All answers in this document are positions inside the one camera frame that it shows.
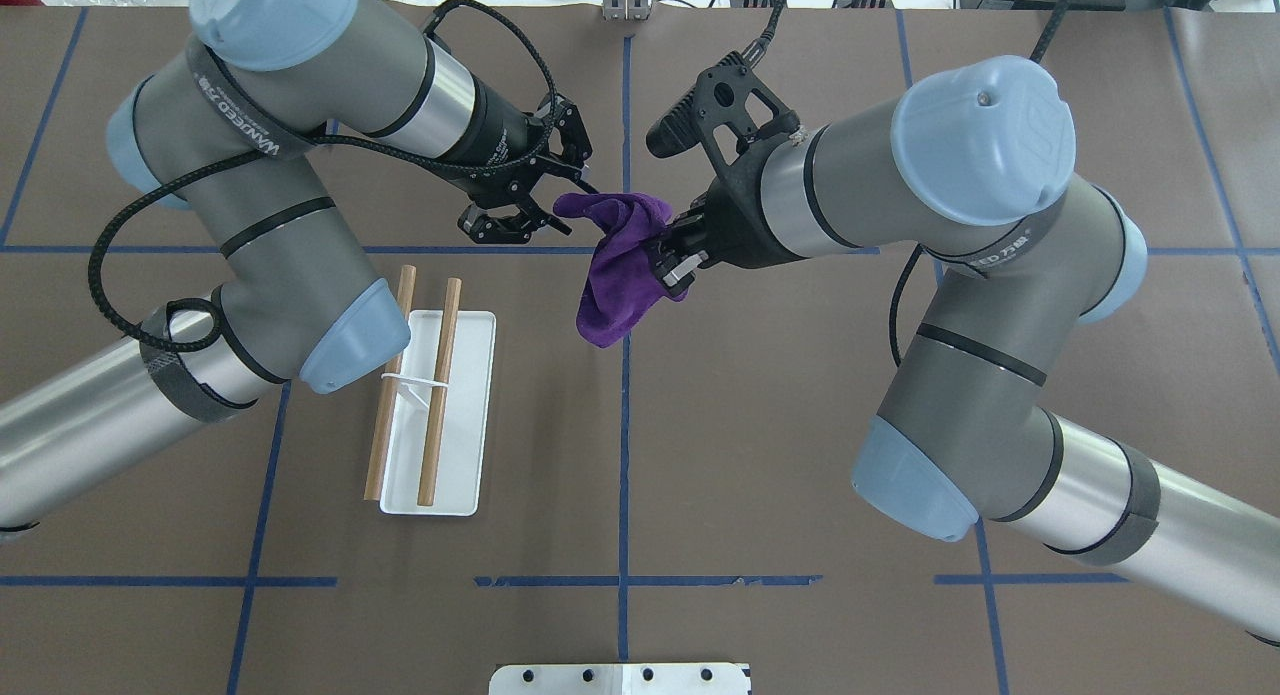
black band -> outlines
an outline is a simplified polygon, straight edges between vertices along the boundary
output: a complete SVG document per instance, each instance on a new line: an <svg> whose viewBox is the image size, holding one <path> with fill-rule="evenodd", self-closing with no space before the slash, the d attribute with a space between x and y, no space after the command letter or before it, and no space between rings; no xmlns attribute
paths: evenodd
<svg viewBox="0 0 1280 695"><path fill-rule="evenodd" d="M1056 413L1051 413L1043 408L1041 412L1048 419L1048 426L1053 430L1053 453L1050 457L1048 472L1044 474L1044 480L1041 483L1039 490L1032 495L1032 499L1027 500L1027 504L1005 517L995 518L996 522L1014 522L1015 518L1027 517L1044 502L1048 491L1057 485L1057 475L1062 472L1062 425L1057 421Z"/></svg>
<svg viewBox="0 0 1280 695"><path fill-rule="evenodd" d="M225 118L256 151L270 157L294 159L315 147L306 136L294 133L253 102L227 69L227 63L218 52L205 47L195 35L187 42L187 69L191 70L201 99L219 116Z"/></svg>
<svg viewBox="0 0 1280 695"><path fill-rule="evenodd" d="M142 329L159 338L172 339L169 317L172 317L169 308L156 308L146 321L142 321ZM206 381L196 380L178 353L166 353L143 343L138 343L138 352L142 356L142 366L146 367L151 381L155 381L156 389L173 403L173 407L192 420L224 422L257 402L234 403L223 398Z"/></svg>
<svg viewBox="0 0 1280 695"><path fill-rule="evenodd" d="M284 385L288 381L284 378L276 376L270 370L262 367L262 363L257 362L251 353L244 348L244 343L241 343L239 338L236 335L236 330L232 323L227 320L227 311L223 308L223 285L214 288L214 294L210 298L215 308L223 312L223 339L227 340L227 347L232 349L232 353L239 358L239 361L247 367L253 375L260 376L262 380L270 381L273 385Z"/></svg>
<svg viewBox="0 0 1280 695"><path fill-rule="evenodd" d="M1048 380L1048 376L1044 375L1044 372L1037 366L1033 366L1033 363L1025 363L1014 356L1000 352L1000 349L983 346L978 340L965 338L965 335L960 335L959 332L943 330L941 326L929 325L929 323L920 323L915 334L920 338L937 340L938 343L950 346L955 349L964 349L964 352L970 356L983 358L996 367L1002 367L1014 372L1014 375L1020 376L1023 380L1032 381L1032 384L1038 388L1043 388L1044 381Z"/></svg>
<svg viewBox="0 0 1280 695"><path fill-rule="evenodd" d="M383 127L380 131L372 131L369 134L370 138L385 138L385 136L396 133L401 127L407 125L410 120L417 115L417 111L422 110L422 102L426 102L426 93L431 92L431 83L435 81L435 49L431 44L426 42L426 72L422 74L422 83L417 86L417 93L413 95L413 101L408 102L401 116L396 118L388 127Z"/></svg>
<svg viewBox="0 0 1280 695"><path fill-rule="evenodd" d="M936 253L929 250L931 256L934 259L941 259L942 262L960 268L961 274L969 274L973 276L987 276L987 273L1000 268L1002 265L1009 265L1015 259L1025 256L1025 253L1032 252L1033 248L1048 234L1048 230L1053 229L1057 218L1062 215L1061 200L1052 204L1047 209L1042 209L1041 212L1033 212L1021 220L1015 221L1014 227L1010 227L1007 233L1000 237L995 243L987 244L984 248L974 250L972 253L960 253L959 256L950 256L950 253Z"/></svg>
<svg viewBox="0 0 1280 695"><path fill-rule="evenodd" d="M1151 540L1160 525L1160 476L1147 454L1123 443L1116 443L1116 447L1129 461L1129 500L1120 522L1111 527L1106 538L1082 550L1060 550L1051 545L1046 548L1087 566L1107 567L1129 559Z"/></svg>
<svg viewBox="0 0 1280 695"><path fill-rule="evenodd" d="M270 230L275 230L276 227L285 225L288 221L297 220L297 218L311 215L311 212L321 211L321 209L332 207L334 207L333 198L311 198L307 200L307 202L297 204L291 209L283 209L282 211L275 212L275 215L262 218L262 220L256 221L253 225L246 227L246 229L239 230L239 233L230 236L230 239L225 241L225 243L218 248L218 252L223 253L224 259L229 259L237 250L241 250L244 244L250 244L252 241L261 238L261 236L270 233Z"/></svg>
<svg viewBox="0 0 1280 695"><path fill-rule="evenodd" d="M818 140L822 140L822 134L826 132L827 127L823 127L822 131L814 133L813 143L809 143L809 150L804 154L804 197L805 200L809 200L809 212L812 212L814 221L817 221L818 227L822 227L823 233L826 233L828 238L836 241L836 243L844 244L846 248L858 250L859 244L850 243L850 241L841 238L836 230L832 230L831 224L827 221L827 216L822 212L822 206L818 204L818 197L813 192L813 159L814 154L818 152Z"/></svg>

black power cable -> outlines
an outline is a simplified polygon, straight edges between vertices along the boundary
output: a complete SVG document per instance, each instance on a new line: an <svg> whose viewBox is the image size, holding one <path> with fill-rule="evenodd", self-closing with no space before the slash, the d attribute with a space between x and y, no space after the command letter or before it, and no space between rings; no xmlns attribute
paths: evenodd
<svg viewBox="0 0 1280 695"><path fill-rule="evenodd" d="M1070 5L1071 0L1057 0L1053 4L1053 12L1050 13L1048 22L1046 22L1044 28L1041 31L1036 49L1032 51L1032 61L1041 61L1044 56L1048 44L1053 42L1053 35L1057 33L1057 26L1062 24L1062 19L1066 17L1066 8L1070 8Z"/></svg>
<svg viewBox="0 0 1280 695"><path fill-rule="evenodd" d="M431 19L424 28L425 35L434 33L435 28L444 20L444 17L449 12L457 10L458 6L472 8L472 10L483 12L485 15L492 17L492 19L498 20L504 28L511 31L517 40L525 46L532 58L535 65L541 72L544 79L547 81L547 101L550 104L552 110L548 115L548 122L557 122L561 116L561 106L557 106L557 92L556 81L552 77L552 72L543 60L541 54L534 47L532 41L525 35L521 28L516 26L515 22L507 19L498 10L492 6L486 6L484 3L477 3L474 0L448 0L440 3L440 6L435 8ZM374 140L352 138L348 134L320 134L308 138L311 145L353 145L357 148L366 148L366 151L372 151L376 154L387 154L390 157L403 159L403 161L412 163L412 165L428 168L431 172L457 172L462 175L484 177L494 175L498 172L512 170L512 168L521 166L526 157L539 154L550 142L554 127L544 127L543 133L536 143L529 148L527 152L518 154L518 156L508 157L507 161L498 163L497 165L457 165L457 163L444 163L440 159L422 157L420 154L412 154L408 151L402 151L402 148L394 148L392 145L384 145L374 142ZM133 200L132 204L124 206L122 211L116 212L114 218L102 229L102 233L95 241L92 250L88 256L88 293L93 300L93 305L97 306L99 312L102 314L116 330L123 332L128 338L140 340L140 343L155 349L164 349L168 353L192 353L197 349L205 349L211 344L216 343L220 338L221 332L225 330L227 321L225 316L216 308L209 300L198 298L183 298L173 300L168 303L170 315L179 311L196 311L205 312L212 319L212 325L210 332L197 340L189 340L189 343L179 343L178 340L159 338L151 335L150 332L138 326L137 323L129 323L127 317L122 316L119 311L111 305L110 300L106 297L106 291L102 285L102 262L106 259L106 253L111 247L115 236L120 233L123 227L132 220L133 216L142 212L143 209L156 204L157 200L164 198L165 195L177 193L178 189L183 189L187 186L197 183L197 180L204 180L205 177L216 175L219 172L228 172L232 168L247 165L247 163L256 161L256 159L264 157L264 154L252 151L247 154L238 154L238 156L225 157L218 163L210 163L210 165L197 168L197 170L188 172L188 174L182 177L175 177L174 180L169 180L164 186L159 186L156 189L151 189L150 193L142 195L141 198Z"/></svg>
<svg viewBox="0 0 1280 695"><path fill-rule="evenodd" d="M920 253L924 253L924 244L915 244L911 256L906 259L902 274L897 276L897 285L893 285L893 298L888 303L888 349L893 355L895 366L902 363L902 353L897 349L897 305L901 302L902 291L906 289L906 282L911 279L911 271L915 270L915 262L919 261Z"/></svg>

blue tape line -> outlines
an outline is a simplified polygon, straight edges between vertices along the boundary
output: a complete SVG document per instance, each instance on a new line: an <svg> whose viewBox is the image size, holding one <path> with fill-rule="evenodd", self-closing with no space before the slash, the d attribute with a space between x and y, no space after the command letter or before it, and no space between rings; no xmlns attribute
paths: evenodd
<svg viewBox="0 0 1280 695"><path fill-rule="evenodd" d="M622 192L631 192L631 38L622 38Z"/></svg>
<svg viewBox="0 0 1280 695"><path fill-rule="evenodd" d="M627 662L631 575L631 334L622 338L622 436L618 465L618 662Z"/></svg>
<svg viewBox="0 0 1280 695"><path fill-rule="evenodd" d="M257 527L253 531L253 549L248 557L248 575L244 577L244 598L241 602L241 619L236 628L236 648L232 651L232 667L227 676L227 695L234 695L239 685L239 668L244 659L244 643L248 640L248 621L253 613L253 590L257 585L257 567L262 559L262 540L266 536L266 517L271 512L271 491L275 489L275 466L280 458L280 443L284 439L284 412L289 407L292 381L285 381L280 389L280 403L275 411L275 431L271 434L271 454L266 461L266 476L262 477L262 499L257 507Z"/></svg>
<svg viewBox="0 0 1280 695"><path fill-rule="evenodd" d="M243 577L141 575L8 575L5 587L243 587Z"/></svg>
<svg viewBox="0 0 1280 695"><path fill-rule="evenodd" d="M987 552L987 530L978 518L974 527L978 535L978 563L982 566L982 589L987 595L987 627L991 630L991 650L996 658L996 683L1000 695L1009 695L1009 673L1005 669L1005 641L1000 635L1000 612L996 609L996 586L992 584L991 555Z"/></svg>
<svg viewBox="0 0 1280 695"><path fill-rule="evenodd" d="M1020 572L1001 575L936 575L933 585L1115 585L1129 582L1112 572Z"/></svg>
<svg viewBox="0 0 1280 695"><path fill-rule="evenodd" d="M636 587L726 587L760 585L763 587L808 587L822 580L819 575L632 575Z"/></svg>
<svg viewBox="0 0 1280 695"><path fill-rule="evenodd" d="M1190 81L1187 77L1187 67L1183 65L1183 51L1178 42L1178 33L1174 29L1174 17L1169 8L1165 8L1165 28L1169 29L1169 44L1174 51L1174 63L1178 67L1178 78L1183 84L1183 95L1187 99L1188 110L1190 110L1192 122L1196 125L1196 136L1199 138L1201 147L1204 151L1204 159L1208 163L1208 172L1213 179L1213 189L1217 192L1219 202L1222 205L1222 212L1226 214L1226 227L1231 232L1231 244L1235 246L1235 252L1240 259L1240 268L1244 270L1244 279L1248 282L1249 297L1253 298L1253 310L1258 314L1258 323L1262 325L1262 337L1267 340L1267 349L1271 353L1271 366L1275 367L1276 372L1280 372L1280 348L1276 347L1275 330L1271 329L1271 320L1267 317L1267 308L1262 305L1262 294L1258 291L1257 276L1253 275L1253 265L1249 262L1248 253L1244 251L1244 241L1240 236L1239 221L1235 220L1235 211L1231 209L1230 198L1226 197L1226 188L1222 186L1222 175L1217 166L1217 159L1213 157L1213 150L1208 145L1208 136L1204 133L1204 124L1199 116L1199 108L1196 104L1196 95L1192 92Z"/></svg>
<svg viewBox="0 0 1280 695"><path fill-rule="evenodd" d="M5 575L0 587L243 587L244 577L168 575ZM261 577L257 587L337 587L338 577Z"/></svg>
<svg viewBox="0 0 1280 695"><path fill-rule="evenodd" d="M530 575L475 577L476 587L617 587L616 575Z"/></svg>
<svg viewBox="0 0 1280 695"><path fill-rule="evenodd" d="M906 86L910 88L911 84L915 84L915 79L911 77L911 52L906 42L906 20L901 10L895 10L893 15L897 17L897 49L902 54L902 81L906 81Z"/></svg>
<svg viewBox="0 0 1280 695"><path fill-rule="evenodd" d="M67 77L67 69L72 63L72 56L76 52L76 45L79 42L81 31L84 28L84 19L88 15L88 8L81 8L79 17L76 19L76 28L72 31L72 38L68 40L67 52L63 54L63 65L58 69L58 76L54 77L54 88L50 90L49 101L45 102L45 113L40 115L40 125L36 125L36 137L31 141L31 148L27 151L27 159L22 163L22 172L18 174L18 184L14 186L13 198L9 198L9 209L4 216L4 224L0 225L0 244L4 244L9 239L9 229L13 228L13 220L18 215L18 204L22 200L22 192L27 188L27 177L31 175L31 166L36 163L36 152L40 151L40 141L45 137L45 127L49 125L49 118L54 113L54 102L58 101L59 90L63 90L63 81Z"/></svg>
<svg viewBox="0 0 1280 695"><path fill-rule="evenodd" d="M92 244L5 244L4 253L36 253L37 256L59 256L60 253L92 252ZM218 253L211 244L114 244L111 253Z"/></svg>
<svg viewBox="0 0 1280 695"><path fill-rule="evenodd" d="M819 575L627 575L626 584L627 587L727 587L735 585L808 587L820 580ZM475 581L476 587L620 587L622 584L622 579L613 575L503 575L499 577L474 577L472 581Z"/></svg>
<svg viewBox="0 0 1280 695"><path fill-rule="evenodd" d="M1234 248L1147 248L1153 256L1235 256Z"/></svg>
<svg viewBox="0 0 1280 695"><path fill-rule="evenodd" d="M631 38L622 38L622 192L631 192ZM622 338L622 433L618 440L618 662L631 659L631 334Z"/></svg>
<svg viewBox="0 0 1280 695"><path fill-rule="evenodd" d="M337 587L338 577L259 577L253 587Z"/></svg>

blue grid line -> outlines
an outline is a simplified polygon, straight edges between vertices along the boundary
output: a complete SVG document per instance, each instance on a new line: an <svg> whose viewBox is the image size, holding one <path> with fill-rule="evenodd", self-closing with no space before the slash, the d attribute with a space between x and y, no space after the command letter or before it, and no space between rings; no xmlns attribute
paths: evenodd
<svg viewBox="0 0 1280 695"><path fill-rule="evenodd" d="M474 577L476 587L617 587L616 575L503 575Z"/></svg>
<svg viewBox="0 0 1280 695"><path fill-rule="evenodd" d="M627 587L808 587L819 575L627 575ZM504 575L474 577L476 587L618 587L616 575Z"/></svg>
<svg viewBox="0 0 1280 695"><path fill-rule="evenodd" d="M622 38L622 192L631 192L631 38ZM621 436L618 440L618 662L631 659L631 334L622 338Z"/></svg>
<svg viewBox="0 0 1280 695"><path fill-rule="evenodd" d="M0 587L243 587L244 577L147 575L5 575ZM257 587L337 587L338 577L261 577Z"/></svg>
<svg viewBox="0 0 1280 695"><path fill-rule="evenodd" d="M262 540L266 536L266 517L271 511L271 491L275 489L275 466L280 458L280 443L284 439L284 412L289 407L292 381L285 381L280 389L280 403L275 411L275 431L271 435L271 454L266 461L266 476L262 477L262 499L257 507L257 527L253 531L253 549L248 557L248 573L244 576L244 598L241 600L241 619L236 628L236 646L232 651L232 667L227 676L227 695L234 695L239 685L241 663L244 659L244 643L248 639L248 621L253 613L253 590L257 586L257 567L262 559Z"/></svg>
<svg viewBox="0 0 1280 695"><path fill-rule="evenodd" d="M914 81L911 77L910 44L906 38L906 22L902 12L896 10L895 13L897 15L897 44L902 52L902 76L906 79L906 86L910 88ZM942 276L942 262L938 259L933 259L934 282L941 284ZM983 530L982 518L978 520L974 530L978 535L978 562L982 563L983 594L987 600L987 628L991 631L991 653L996 663L996 683L1000 687L1000 695L1009 695L1009 676L1005 672L1005 645L1000 635L1000 611L996 607L996 589L991 582L991 555L987 552L987 531Z"/></svg>
<svg viewBox="0 0 1280 695"><path fill-rule="evenodd" d="M1112 572L1019 572L1004 575L934 575L933 585L1121 585Z"/></svg>
<svg viewBox="0 0 1280 695"><path fill-rule="evenodd" d="M1174 63L1178 67L1178 78L1183 84L1183 95L1187 99L1187 108L1192 115L1192 124L1196 125L1196 136L1199 138L1201 147L1204 151L1204 159L1208 164L1208 172L1213 179L1213 189L1217 192L1219 202L1222 205L1222 212L1226 215L1226 225L1231 232L1231 244L1235 246L1235 253L1240 259L1240 268L1244 270L1244 279L1248 282L1249 297L1253 298L1253 310L1258 314L1258 323L1262 325L1262 335L1267 340L1267 349L1271 353L1271 366L1275 367L1276 372L1280 372L1280 348L1276 347L1275 330L1271 329L1271 320L1267 317L1267 308L1262 305L1262 294L1258 291L1257 276L1253 275L1253 265L1249 262L1248 253L1244 251L1244 241L1240 238L1240 225L1235 220L1235 211L1231 209L1230 198L1226 197L1226 188L1222 186L1222 174L1217 166L1217 159L1213 157L1213 148L1208 145L1208 136L1204 133L1204 123L1201 120L1199 106L1196 104L1196 95L1192 92L1190 81L1187 77L1187 67L1183 63L1183 49L1178 42L1178 33L1174 28L1172 12L1165 8L1165 28L1169 29L1169 44L1174 51Z"/></svg>
<svg viewBox="0 0 1280 695"><path fill-rule="evenodd" d="M618 465L618 662L631 657L628 577L631 575L631 334L622 339L622 439Z"/></svg>
<svg viewBox="0 0 1280 695"><path fill-rule="evenodd" d="M991 650L996 659L996 682L1000 695L1009 695L1009 672L1005 669L1005 641L1000 635L1000 611L996 608L996 586L991 575L991 554L987 552L987 530L978 518L974 526L978 536L978 563L982 566L982 590L987 599L987 627L991 628Z"/></svg>
<svg viewBox="0 0 1280 695"><path fill-rule="evenodd" d="M897 47L902 54L902 81L906 81L906 86L910 90L915 79L911 76L911 54L906 44L906 20L901 10L895 10L893 17L897 17Z"/></svg>
<svg viewBox="0 0 1280 695"><path fill-rule="evenodd" d="M58 69L58 76L54 77L54 86L49 93L49 101L45 104L45 111L40 115L40 125L36 125L36 137L31 141L31 148L27 151L27 159L22 163L22 172L18 174L18 184L14 186L13 198L9 200L9 209L5 211L4 224L0 225L0 244L4 244L9 239L9 229L13 227L13 220L18 215L18 204L22 200L22 192L27 188L27 177L31 175L31 168L36 164L36 152L40 151L40 141L45 137L45 127L49 125L49 118L54 113L54 104L58 101L59 90L63 90L63 81L67 77L67 69L70 67L72 56L76 52L76 45L79 42L81 31L84 28L84 19L88 17L88 8L81 8L79 17L76 19L76 28L72 31L72 38L68 40L67 52L63 54L63 63Z"/></svg>
<svg viewBox="0 0 1280 695"><path fill-rule="evenodd" d="M819 575L632 575L632 587L727 587L732 585L760 587L808 587L822 580Z"/></svg>

light blue joint cap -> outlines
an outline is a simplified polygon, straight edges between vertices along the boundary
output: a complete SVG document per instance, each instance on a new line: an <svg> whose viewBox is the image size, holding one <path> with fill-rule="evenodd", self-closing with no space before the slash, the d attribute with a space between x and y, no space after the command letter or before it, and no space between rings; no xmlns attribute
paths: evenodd
<svg viewBox="0 0 1280 695"><path fill-rule="evenodd" d="M349 385L408 347L408 324L385 280L374 282L311 349L298 375L321 395Z"/></svg>
<svg viewBox="0 0 1280 695"><path fill-rule="evenodd" d="M1075 125L1057 83L1011 54L915 83L897 102L890 142L915 197L964 225L1042 211L1075 170Z"/></svg>
<svg viewBox="0 0 1280 695"><path fill-rule="evenodd" d="M244 70L284 70L338 40L358 0L191 0L202 44Z"/></svg>
<svg viewBox="0 0 1280 695"><path fill-rule="evenodd" d="M1133 220L1129 220L1111 193L1102 188L1098 188L1098 192L1111 200L1111 205L1120 215L1120 225L1124 229L1124 260L1120 262L1120 273L1116 275L1111 291L1107 291L1106 297L1100 303L1080 316L1080 323L1097 323L1117 311L1120 306L1133 298L1142 285L1143 276L1147 276L1147 239L1142 236L1142 230L1134 225Z"/></svg>
<svg viewBox="0 0 1280 695"><path fill-rule="evenodd" d="M142 92L142 84L147 84L147 81L141 81L106 122L106 154L111 159L111 165L115 166L115 172L119 172L125 183L142 193L150 193L151 189L160 186L160 180L156 180L147 161L142 159L138 136L133 131L133 106L138 102L138 93ZM165 207L191 209L187 200L179 198L178 193L165 195L156 202Z"/></svg>
<svg viewBox="0 0 1280 695"><path fill-rule="evenodd" d="M854 490L911 530L955 543L978 511L902 433L877 416L854 465Z"/></svg>

